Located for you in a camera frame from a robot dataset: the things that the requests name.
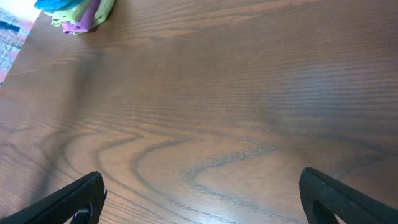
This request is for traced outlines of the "blue microfiber cloth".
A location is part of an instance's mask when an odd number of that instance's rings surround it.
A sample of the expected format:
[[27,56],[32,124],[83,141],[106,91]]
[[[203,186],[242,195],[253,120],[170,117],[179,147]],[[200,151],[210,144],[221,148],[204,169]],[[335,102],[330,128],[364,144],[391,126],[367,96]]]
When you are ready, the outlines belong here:
[[83,0],[37,0],[34,4],[36,9],[45,12],[69,10],[79,5]]

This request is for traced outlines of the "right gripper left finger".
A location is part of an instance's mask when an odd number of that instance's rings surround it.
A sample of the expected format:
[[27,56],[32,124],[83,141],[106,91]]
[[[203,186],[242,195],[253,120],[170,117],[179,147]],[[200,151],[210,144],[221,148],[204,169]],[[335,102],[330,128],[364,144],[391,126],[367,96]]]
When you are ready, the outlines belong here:
[[102,175],[90,172],[64,188],[1,220],[1,224],[99,223],[106,200]]

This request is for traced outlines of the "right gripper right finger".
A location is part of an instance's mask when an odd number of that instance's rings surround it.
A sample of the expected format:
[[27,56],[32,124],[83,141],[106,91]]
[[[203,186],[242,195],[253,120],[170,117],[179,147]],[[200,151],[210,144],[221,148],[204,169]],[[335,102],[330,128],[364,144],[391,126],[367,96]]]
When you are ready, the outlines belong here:
[[397,210],[312,167],[299,180],[300,199],[309,224],[395,224]]

